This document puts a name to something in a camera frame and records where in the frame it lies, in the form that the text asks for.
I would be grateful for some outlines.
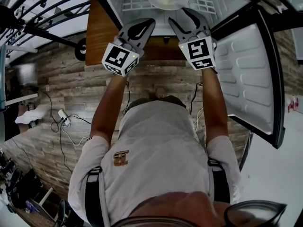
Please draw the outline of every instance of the white t-shirt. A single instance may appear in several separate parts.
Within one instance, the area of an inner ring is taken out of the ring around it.
[[[100,165],[111,224],[128,217],[144,200],[164,193],[210,194],[208,156],[227,166],[233,200],[238,200],[240,171],[228,137],[213,139],[205,150],[184,107],[163,101],[136,106],[122,119],[118,141],[110,149],[99,136],[83,146],[71,177],[69,203],[87,221],[81,185],[87,173]]]

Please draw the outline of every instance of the caster wheel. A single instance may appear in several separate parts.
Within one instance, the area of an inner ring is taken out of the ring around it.
[[[78,46],[86,48],[86,38],[78,42]],[[86,50],[75,49],[75,56],[79,61],[85,61]]]

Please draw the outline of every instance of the black strap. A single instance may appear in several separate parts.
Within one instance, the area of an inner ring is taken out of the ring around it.
[[[99,195],[99,174],[101,172],[102,168],[100,166],[95,167],[90,170],[86,181],[85,212],[87,220],[93,227],[104,227]]]
[[[214,200],[230,203],[231,197],[224,168],[219,161],[212,158],[209,158],[207,163],[212,168],[214,177]],[[214,171],[213,167],[218,167],[220,170]]]

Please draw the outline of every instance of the shirt sleeve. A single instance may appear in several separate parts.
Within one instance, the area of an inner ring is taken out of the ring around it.
[[[206,150],[210,158],[227,166],[233,187],[232,203],[239,202],[242,191],[241,174],[231,140],[227,136],[218,136],[208,143]]]
[[[83,202],[85,196],[83,180],[91,169],[101,165],[108,148],[109,143],[103,137],[93,136],[84,144],[79,161],[71,175],[68,202],[76,214],[86,222],[88,221]]]

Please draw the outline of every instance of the white power adapter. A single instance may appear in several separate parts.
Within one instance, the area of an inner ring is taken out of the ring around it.
[[[65,113],[65,111],[64,111],[63,109],[60,109],[60,110],[59,110],[58,115],[60,116],[61,119],[62,119],[62,118],[63,118],[63,120],[66,119],[66,120],[64,121],[64,123],[65,123],[66,126],[71,124],[70,119],[67,118],[67,115],[66,115],[66,113]]]

